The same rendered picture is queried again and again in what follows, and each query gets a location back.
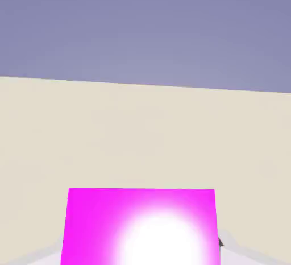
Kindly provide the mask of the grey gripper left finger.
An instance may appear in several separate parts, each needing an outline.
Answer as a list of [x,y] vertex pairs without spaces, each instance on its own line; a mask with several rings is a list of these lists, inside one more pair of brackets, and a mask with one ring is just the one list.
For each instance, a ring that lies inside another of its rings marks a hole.
[[60,265],[63,237],[42,249],[28,253],[13,261],[13,265]]

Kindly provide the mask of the small magenta cube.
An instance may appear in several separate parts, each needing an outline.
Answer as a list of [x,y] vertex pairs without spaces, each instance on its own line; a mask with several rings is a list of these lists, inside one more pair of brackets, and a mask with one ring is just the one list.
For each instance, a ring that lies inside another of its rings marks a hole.
[[215,193],[71,188],[60,265],[221,265]]

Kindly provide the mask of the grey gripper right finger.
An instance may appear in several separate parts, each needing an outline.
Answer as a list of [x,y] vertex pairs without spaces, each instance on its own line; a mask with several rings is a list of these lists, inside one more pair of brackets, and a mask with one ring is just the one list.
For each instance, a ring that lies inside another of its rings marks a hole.
[[241,246],[225,230],[220,230],[221,265],[282,265],[282,261]]

